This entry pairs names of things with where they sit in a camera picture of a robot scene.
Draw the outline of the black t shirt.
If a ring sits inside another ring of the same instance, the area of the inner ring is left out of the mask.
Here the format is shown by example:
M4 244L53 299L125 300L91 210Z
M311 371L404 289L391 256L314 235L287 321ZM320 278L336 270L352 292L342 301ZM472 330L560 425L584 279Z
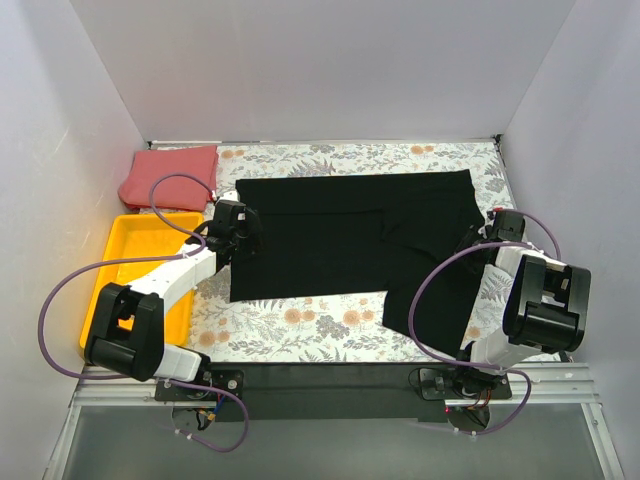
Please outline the black t shirt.
M231 263L232 301L384 292L382 322L459 350L480 288L454 259L482 226L469 171L241 179L261 253Z

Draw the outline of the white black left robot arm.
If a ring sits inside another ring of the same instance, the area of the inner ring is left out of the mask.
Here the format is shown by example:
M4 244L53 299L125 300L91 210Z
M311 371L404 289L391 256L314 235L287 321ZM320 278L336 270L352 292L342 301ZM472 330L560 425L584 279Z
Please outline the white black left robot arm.
M236 200L217 201L213 218L199 225L170 260L126 285L111 282L100 290L85 361L138 381L177 380L188 398L205 398L213 386L211 373L201 367L206 357L168 343L165 316L235 256L258 253L262 233L256 210Z

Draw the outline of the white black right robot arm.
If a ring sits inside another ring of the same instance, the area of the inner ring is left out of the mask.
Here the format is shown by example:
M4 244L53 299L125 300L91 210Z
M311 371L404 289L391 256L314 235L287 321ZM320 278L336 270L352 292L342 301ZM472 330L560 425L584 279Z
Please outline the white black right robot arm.
M493 379L514 365L539 354L573 352L585 335L591 272L550 257L543 250L521 244L528 214L514 209L494 209L489 223L472 226L456 248L496 243L492 249L475 250L457 262L472 275L491 265L507 274L511 290L502 324L486 338L469 343L458 356L465 364L452 373L454 389L464 397L475 397Z

